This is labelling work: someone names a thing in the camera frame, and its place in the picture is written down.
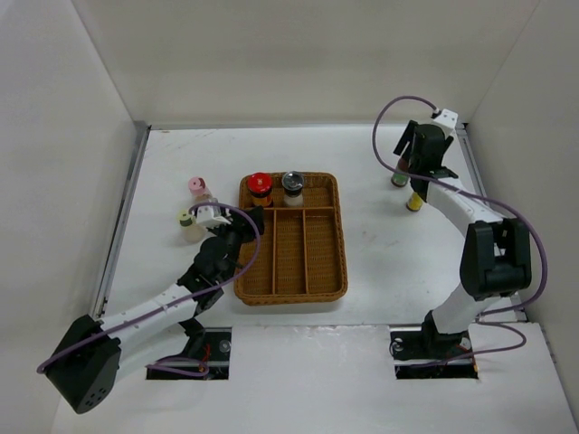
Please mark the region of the red lid sauce jar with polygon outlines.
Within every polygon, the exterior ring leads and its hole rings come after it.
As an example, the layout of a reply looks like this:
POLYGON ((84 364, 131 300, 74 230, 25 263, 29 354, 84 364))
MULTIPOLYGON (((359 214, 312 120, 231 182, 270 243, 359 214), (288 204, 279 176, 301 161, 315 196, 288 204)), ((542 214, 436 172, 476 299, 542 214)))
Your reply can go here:
POLYGON ((249 176, 247 187, 254 206, 272 206, 272 179, 267 173, 258 172, 249 176))

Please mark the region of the yellow cap ketchup bottle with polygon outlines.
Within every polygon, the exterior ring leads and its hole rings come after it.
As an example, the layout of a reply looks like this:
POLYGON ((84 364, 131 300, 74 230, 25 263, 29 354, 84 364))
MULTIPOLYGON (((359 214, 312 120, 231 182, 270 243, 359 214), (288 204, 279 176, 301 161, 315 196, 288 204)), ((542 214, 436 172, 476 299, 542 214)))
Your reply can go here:
POLYGON ((398 188, 405 187, 409 181, 407 171, 408 161, 403 156, 401 156, 397 161, 397 165, 391 177, 392 185, 398 188))

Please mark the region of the green lid white shaker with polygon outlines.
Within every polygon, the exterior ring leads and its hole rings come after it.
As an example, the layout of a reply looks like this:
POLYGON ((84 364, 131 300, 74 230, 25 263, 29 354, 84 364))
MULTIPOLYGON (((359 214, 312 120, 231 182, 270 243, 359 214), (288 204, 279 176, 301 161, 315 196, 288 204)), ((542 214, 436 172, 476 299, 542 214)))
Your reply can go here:
POLYGON ((177 220, 183 238, 196 244, 202 241, 206 235, 206 228, 197 223, 196 218, 188 210, 183 210, 177 215, 177 220))

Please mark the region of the pink lid spice jar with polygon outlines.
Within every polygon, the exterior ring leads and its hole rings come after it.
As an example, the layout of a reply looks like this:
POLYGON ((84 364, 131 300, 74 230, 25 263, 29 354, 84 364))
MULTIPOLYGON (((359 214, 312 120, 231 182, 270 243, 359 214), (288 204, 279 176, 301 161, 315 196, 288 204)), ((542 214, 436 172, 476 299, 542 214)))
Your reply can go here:
POLYGON ((194 203, 208 202, 212 197, 203 177, 194 176, 188 181, 188 189, 193 197, 194 203))

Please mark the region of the clear cap salt grinder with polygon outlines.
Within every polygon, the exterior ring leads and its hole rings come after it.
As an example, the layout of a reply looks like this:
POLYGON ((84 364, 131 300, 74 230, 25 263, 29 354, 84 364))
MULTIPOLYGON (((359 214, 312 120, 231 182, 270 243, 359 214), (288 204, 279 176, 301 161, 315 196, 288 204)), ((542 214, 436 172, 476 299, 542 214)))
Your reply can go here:
POLYGON ((284 190, 283 203, 288 207, 302 207, 304 203, 302 190, 305 185, 305 176, 301 172, 290 171, 281 177, 284 190))

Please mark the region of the beige cap dark bottle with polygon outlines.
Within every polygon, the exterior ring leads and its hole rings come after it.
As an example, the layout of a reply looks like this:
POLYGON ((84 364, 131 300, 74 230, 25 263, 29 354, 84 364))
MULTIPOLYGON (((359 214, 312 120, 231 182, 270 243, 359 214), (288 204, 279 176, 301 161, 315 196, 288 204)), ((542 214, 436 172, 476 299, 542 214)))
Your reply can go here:
POLYGON ((417 192, 412 192, 411 196, 408 198, 405 206, 410 212, 419 212, 422 209, 424 200, 417 192))

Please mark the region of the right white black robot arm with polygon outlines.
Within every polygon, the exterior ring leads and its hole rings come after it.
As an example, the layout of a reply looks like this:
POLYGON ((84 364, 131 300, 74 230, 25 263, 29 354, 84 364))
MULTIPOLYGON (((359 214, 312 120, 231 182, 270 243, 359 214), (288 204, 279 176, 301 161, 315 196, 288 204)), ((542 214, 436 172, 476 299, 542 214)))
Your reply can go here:
POLYGON ((527 288, 530 239, 519 218, 507 218, 476 195, 462 194, 459 177, 443 166, 453 138, 435 124, 409 121, 394 152, 406 162, 412 201, 441 212, 464 238, 460 283, 429 311, 419 332, 398 337, 404 360, 446 358, 465 348, 469 325, 491 304, 527 288))

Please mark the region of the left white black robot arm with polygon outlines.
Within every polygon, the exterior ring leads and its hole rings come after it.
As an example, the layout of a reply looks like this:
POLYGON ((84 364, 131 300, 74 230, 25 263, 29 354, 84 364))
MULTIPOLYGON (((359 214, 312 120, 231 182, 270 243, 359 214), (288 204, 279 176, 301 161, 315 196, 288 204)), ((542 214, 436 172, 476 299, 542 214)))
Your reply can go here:
POLYGON ((135 368, 180 374, 172 360, 190 361, 200 355, 204 329, 196 318, 223 296, 225 286, 250 269, 257 258, 241 263, 241 249, 248 243, 261 245, 265 230, 263 207, 226 209, 229 216, 203 241, 175 283, 116 315, 78 317, 38 367, 75 413, 94 410, 135 368))

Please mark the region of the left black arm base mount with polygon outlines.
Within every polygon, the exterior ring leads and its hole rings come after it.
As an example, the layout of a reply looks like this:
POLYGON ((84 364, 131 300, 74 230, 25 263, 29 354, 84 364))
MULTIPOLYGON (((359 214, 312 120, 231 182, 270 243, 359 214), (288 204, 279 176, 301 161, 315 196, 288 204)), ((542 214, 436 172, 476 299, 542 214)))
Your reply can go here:
POLYGON ((233 330, 230 327, 205 327, 192 319, 181 323, 188 336, 184 350, 178 355, 182 359, 172 373, 177 380, 228 380, 232 353, 233 330))

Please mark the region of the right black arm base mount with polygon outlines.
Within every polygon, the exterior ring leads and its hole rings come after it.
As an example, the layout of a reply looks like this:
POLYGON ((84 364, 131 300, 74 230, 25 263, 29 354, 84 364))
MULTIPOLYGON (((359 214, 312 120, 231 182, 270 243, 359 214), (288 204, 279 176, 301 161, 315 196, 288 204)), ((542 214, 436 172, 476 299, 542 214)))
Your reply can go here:
POLYGON ((390 339, 397 380, 479 378, 473 356, 457 359, 472 350, 468 331, 439 337, 420 326, 393 327, 390 339))

